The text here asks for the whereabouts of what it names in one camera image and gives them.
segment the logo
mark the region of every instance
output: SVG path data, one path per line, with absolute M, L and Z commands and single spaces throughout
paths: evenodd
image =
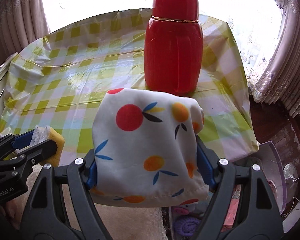
M 6 190 L 0 192 L 0 197 L 3 197 L 4 195 L 9 194 L 10 192 L 14 191 L 13 187 L 7 188 Z

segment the yellow checkered pattern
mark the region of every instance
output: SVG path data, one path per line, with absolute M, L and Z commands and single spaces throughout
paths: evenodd
M 83 157 L 105 93 L 146 89 L 144 38 L 151 9 L 132 9 L 73 23 L 28 45 L 11 62 L 0 135 L 52 126 L 66 139 L 60 164 Z M 202 69 L 193 98 L 203 108 L 199 134 L 219 157 L 258 150 L 241 57 L 228 25 L 200 16 Z

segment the checkered tablecloth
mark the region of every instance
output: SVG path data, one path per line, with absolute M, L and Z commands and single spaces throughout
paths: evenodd
M 60 164 L 93 148 L 92 123 L 105 93 L 146 89 L 144 38 L 151 9 L 90 17 L 28 45 L 11 62 L 0 135 L 50 125 L 66 139 Z M 230 160 L 258 150 L 241 57 L 227 23 L 200 16 L 202 69 L 192 95 L 205 114 L 199 134 Z

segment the white cloth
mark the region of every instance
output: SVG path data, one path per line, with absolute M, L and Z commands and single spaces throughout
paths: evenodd
M 108 91 L 92 137 L 98 170 L 95 203 L 164 207 L 205 200 L 195 135 L 203 112 L 192 98 L 134 89 Z

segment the red flask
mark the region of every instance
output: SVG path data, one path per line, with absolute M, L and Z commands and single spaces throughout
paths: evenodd
M 195 90 L 203 35 L 198 0 L 154 0 L 145 38 L 145 79 L 151 90 L 183 95 Z

